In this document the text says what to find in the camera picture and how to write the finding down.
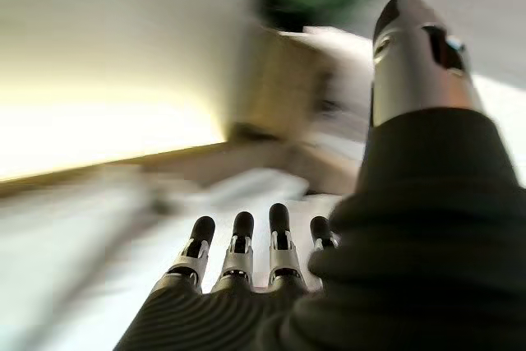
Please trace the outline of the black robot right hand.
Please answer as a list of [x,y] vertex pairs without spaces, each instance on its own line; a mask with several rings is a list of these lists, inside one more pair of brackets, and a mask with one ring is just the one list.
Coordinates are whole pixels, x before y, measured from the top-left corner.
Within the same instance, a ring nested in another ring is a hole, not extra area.
[[215,224],[200,217],[119,350],[522,350],[525,190],[473,86],[465,47],[423,0],[390,0],[354,194],[317,216],[307,290],[288,209],[269,210],[270,277],[252,277],[239,213],[201,290]]

